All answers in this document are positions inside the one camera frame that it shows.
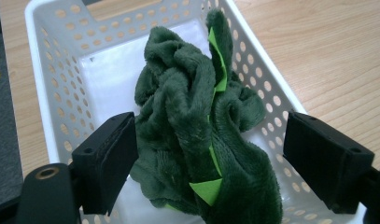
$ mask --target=wooden surface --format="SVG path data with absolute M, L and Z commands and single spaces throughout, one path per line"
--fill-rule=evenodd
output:
M 380 1 L 237 0 L 309 114 L 374 151 L 380 168 Z M 24 8 L 0 0 L 21 164 L 48 163 Z

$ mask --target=green fleece cloth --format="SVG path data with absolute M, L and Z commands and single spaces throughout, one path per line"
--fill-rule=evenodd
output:
M 163 27 L 151 30 L 135 88 L 139 159 L 131 171 L 156 207 L 206 223 L 280 223 L 279 187 L 267 154 L 243 140 L 262 121 L 260 97 L 231 69 L 222 12 L 207 16 L 212 59 Z

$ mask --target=gray surface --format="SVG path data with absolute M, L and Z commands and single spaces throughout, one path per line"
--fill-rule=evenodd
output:
M 0 34 L 0 204 L 20 195 L 22 174 L 18 138 Z

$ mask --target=perforated basket wall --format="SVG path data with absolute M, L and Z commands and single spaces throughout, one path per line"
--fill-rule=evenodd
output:
M 283 158 L 288 111 L 304 110 L 231 0 L 164 0 L 104 21 L 96 21 L 80 0 L 31 2 L 26 24 L 50 161 L 70 163 L 72 150 L 106 119 L 138 113 L 134 85 L 153 26 L 173 29 L 209 55 L 204 19 L 214 7 L 232 30 L 233 69 L 267 109 L 264 122 L 244 137 L 270 156 L 283 198 L 282 223 L 356 223 L 358 217 L 327 210 Z M 111 217 L 83 216 L 82 223 L 203 222 L 153 208 L 129 178 Z

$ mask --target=basket hole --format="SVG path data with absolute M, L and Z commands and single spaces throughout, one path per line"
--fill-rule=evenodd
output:
M 155 27 L 155 26 L 157 26 L 158 25 L 158 22 L 157 21 L 153 21 L 152 23 L 151 23 L 151 27 Z
M 81 108 L 81 106 L 77 106 L 77 111 L 78 111 L 79 114 L 82 114 L 82 108 Z
M 111 26 L 114 28 L 118 28 L 118 27 L 120 27 L 120 23 L 117 21 L 113 21 L 113 22 L 111 22 Z
M 95 215 L 93 220 L 94 220 L 94 224 L 101 224 L 101 220 L 98 215 Z
M 58 88 L 58 87 L 59 87 L 59 83 L 58 83 L 58 81 L 56 81 L 55 78 L 52 79 L 52 85 L 53 85 L 55 88 Z
M 71 103 L 70 100 L 67 100 L 66 104 L 67 104 L 68 107 L 73 108 L 73 103 Z
M 72 151 L 73 150 L 73 147 L 71 146 L 71 143 L 69 141 L 64 141 L 64 148 L 67 151 Z
M 277 127 L 282 127 L 282 120 L 280 118 L 274 118 L 274 124 L 277 126 Z
M 58 58 L 60 58 L 62 56 L 61 52 L 58 51 L 57 49 L 55 50 L 55 54 L 56 54 L 56 56 L 58 56 Z
M 265 90 L 270 91 L 272 89 L 271 83 L 269 81 L 265 81 L 264 88 Z
M 276 154 L 276 159 L 277 159 L 277 161 L 279 161 L 280 163 L 283 163 L 283 161 L 284 161 L 283 156 L 280 155 L 280 154 Z
M 56 41 L 56 39 L 53 39 L 53 44 L 54 44 L 56 47 L 59 47 L 59 43 L 58 43 L 58 41 Z
M 283 111 L 283 119 L 284 119 L 285 121 L 287 121 L 287 120 L 289 119 L 289 112 L 287 112 L 286 110 Z
M 53 61 L 52 55 L 49 52 L 45 52 L 45 54 L 50 61 Z
M 315 218 L 317 218 L 317 215 L 316 214 L 308 214 L 304 217 L 306 220 L 314 220 Z
M 55 11 L 55 15 L 58 17 L 58 18 L 64 18 L 66 16 L 66 13 L 64 10 L 62 9 L 58 9 Z
M 50 43 L 48 42 L 48 40 L 44 39 L 44 44 L 47 48 L 50 48 Z
M 282 224 L 289 223 L 289 221 L 290 221 L 289 217 L 283 217 L 282 218 Z
M 48 69 L 50 70 L 51 73 L 53 73 L 53 74 L 56 73 L 55 67 L 53 67 L 52 65 L 49 65 Z
M 262 77 L 262 70 L 259 67 L 256 68 L 256 75 L 257 77 Z
M 235 71 L 238 69 L 238 65 L 236 62 L 232 62 L 232 69 Z
M 63 91 L 64 91 L 64 93 L 66 93 L 66 95 L 70 94 L 70 92 L 68 91 L 67 87 L 63 87 Z
M 147 26 L 145 24 L 141 24 L 140 25 L 140 30 L 147 30 Z
M 67 78 L 65 77 L 64 74 L 61 74 L 61 79 L 62 79 L 63 82 L 66 82 L 66 81 L 67 81 Z
M 70 119 L 73 122 L 76 122 L 76 116 L 74 114 L 70 114 Z
M 298 210 L 298 211 L 296 211 L 295 213 L 294 213 L 294 215 L 295 216 L 297 216 L 297 217 L 300 217 L 300 216 L 302 216 L 303 214 L 305 214 L 305 211 L 304 210 Z
M 279 145 L 279 146 L 283 146 L 283 141 L 282 141 L 282 139 L 280 138 L 280 137 L 276 137 L 275 139 L 274 139 L 275 141 L 276 141 L 276 143 Z
M 292 176 L 292 173 L 291 173 L 291 171 L 289 170 L 289 168 L 285 168 L 285 169 L 283 169 L 283 171 L 284 171 L 284 173 L 285 173 L 285 175 L 286 175 L 287 177 L 291 177 L 291 176 Z
M 263 135 L 265 135 L 265 136 L 268 135 L 268 131 L 266 131 L 266 128 L 261 128 L 261 130 L 262 130 Z
M 76 93 L 74 93 L 74 99 L 76 99 L 76 101 L 79 101 L 78 95 Z
M 240 53 L 236 53 L 236 61 L 240 62 L 242 60 L 242 56 Z
M 81 48 L 82 48 L 82 49 L 88 49 L 89 47 L 90 47 L 89 44 L 83 44 L 83 45 L 81 45 Z
M 274 125 L 272 123 L 268 123 L 268 129 L 270 132 L 274 131 Z
M 259 94 L 259 97 L 260 97 L 261 99 L 263 99 L 263 98 L 265 97 L 265 95 L 264 95 L 264 93 L 263 93 L 262 90 L 259 90 L 259 91 L 258 91 L 258 94 Z
M 71 86 L 73 87 L 73 89 L 76 89 L 76 88 L 77 88 L 76 83 L 75 83 L 74 81 L 71 81 L 70 84 L 71 84 Z
M 68 61 L 68 59 L 65 59 L 65 61 L 66 61 L 68 66 L 71 66 L 71 63 L 70 63 L 70 61 Z
M 118 38 L 123 38 L 123 36 L 124 36 L 124 33 L 123 33 L 123 32 L 118 32 L 118 33 L 117 33 L 117 37 L 118 37 Z
M 142 13 L 138 13 L 138 14 L 136 15 L 136 19 L 137 19 L 138 21 L 141 21 L 141 20 L 144 19 L 144 15 L 143 15 Z
M 88 36 L 94 36 L 96 33 L 94 32 L 94 30 L 88 30 L 87 31 L 87 35 Z
M 41 32 L 44 34 L 44 36 L 48 36 L 48 32 L 44 28 L 41 28 Z
M 178 8 L 178 3 L 173 3 L 173 4 L 171 5 L 171 8 L 172 8 L 172 9 L 177 9 L 177 8 Z
M 162 13 L 166 12 L 166 7 L 160 7 L 160 12 Z
M 118 218 L 120 216 L 120 214 L 118 213 L 117 209 L 113 210 L 112 216 L 113 216 L 113 218 Z
M 132 18 L 130 17 L 125 17 L 125 19 L 123 19 L 123 22 L 125 22 L 126 24 L 129 24 L 132 22 Z
M 74 13 L 79 13 L 81 11 L 81 7 L 79 7 L 78 5 L 72 5 L 70 7 L 70 10 Z
M 277 106 L 280 106 L 282 104 L 278 96 L 274 96 L 274 104 Z
M 275 148 L 276 148 L 276 145 L 274 144 L 273 141 L 269 141 L 268 144 L 269 144 L 269 147 L 270 147 L 271 149 L 275 149 Z
M 242 73 L 239 73 L 239 79 L 243 82 L 245 80 L 245 77 L 243 76 Z
M 251 77 L 250 78 L 250 83 L 251 83 L 252 86 L 256 86 L 257 85 L 257 80 L 254 77 Z
M 74 30 L 74 28 L 76 28 L 76 26 L 72 22 L 67 23 L 65 27 L 67 30 Z
M 254 57 L 253 55 L 249 54 L 247 55 L 247 61 L 249 64 L 253 64 L 254 63 Z
M 233 34 L 233 38 L 234 38 L 235 40 L 237 40 L 237 39 L 239 38 L 239 34 L 238 34 L 238 31 L 237 31 L 237 30 L 233 30 L 232 34 Z
M 100 32 L 106 32 L 107 31 L 107 26 L 106 25 L 101 25 L 101 26 L 99 26 L 99 30 L 100 30 Z
M 106 223 L 111 222 L 111 217 L 109 217 L 107 214 L 104 215 Z
M 134 33 L 136 33 L 136 30 L 134 28 L 129 29 L 129 34 L 133 35 Z
M 272 105 L 271 104 L 266 104 L 266 110 L 268 110 L 268 112 L 269 113 L 272 113 L 272 112 L 274 112 L 274 108 L 272 107 Z
M 102 44 L 102 41 L 99 39 L 93 41 L 94 46 L 99 46 L 100 44 Z
M 149 10 L 148 12 L 147 12 L 147 14 L 150 16 L 150 17 L 153 17 L 153 16 L 155 16 L 155 10 Z
M 63 118 L 64 117 L 64 111 L 58 107 L 58 114 L 59 114 L 59 117 Z
M 88 19 L 81 19 L 79 20 L 79 24 L 81 25 L 88 25 L 90 22 L 88 21 Z
M 318 224 L 331 224 L 332 220 L 331 219 L 322 219 L 318 222 Z
M 243 41 L 240 42 L 240 50 L 241 50 L 242 52 L 245 52 L 245 51 L 246 51 L 246 44 L 245 44 L 245 42 L 243 42 Z
M 306 192 L 309 193 L 311 191 L 311 188 L 309 187 L 308 184 L 306 184 L 306 182 L 302 182 L 301 186 L 303 187 L 303 190 L 305 190 Z
M 248 74 L 248 67 L 246 64 L 243 64 L 243 71 L 245 72 L 245 74 Z
M 82 35 L 81 34 L 76 34 L 76 35 L 74 35 L 74 39 L 75 40 L 80 40 L 80 39 L 82 39 Z
M 53 97 L 55 97 L 55 100 L 59 103 L 62 101 L 61 95 L 57 92 L 53 93 Z
M 67 129 L 67 126 L 65 124 L 61 124 L 61 131 L 64 134 L 68 134 L 68 129 Z

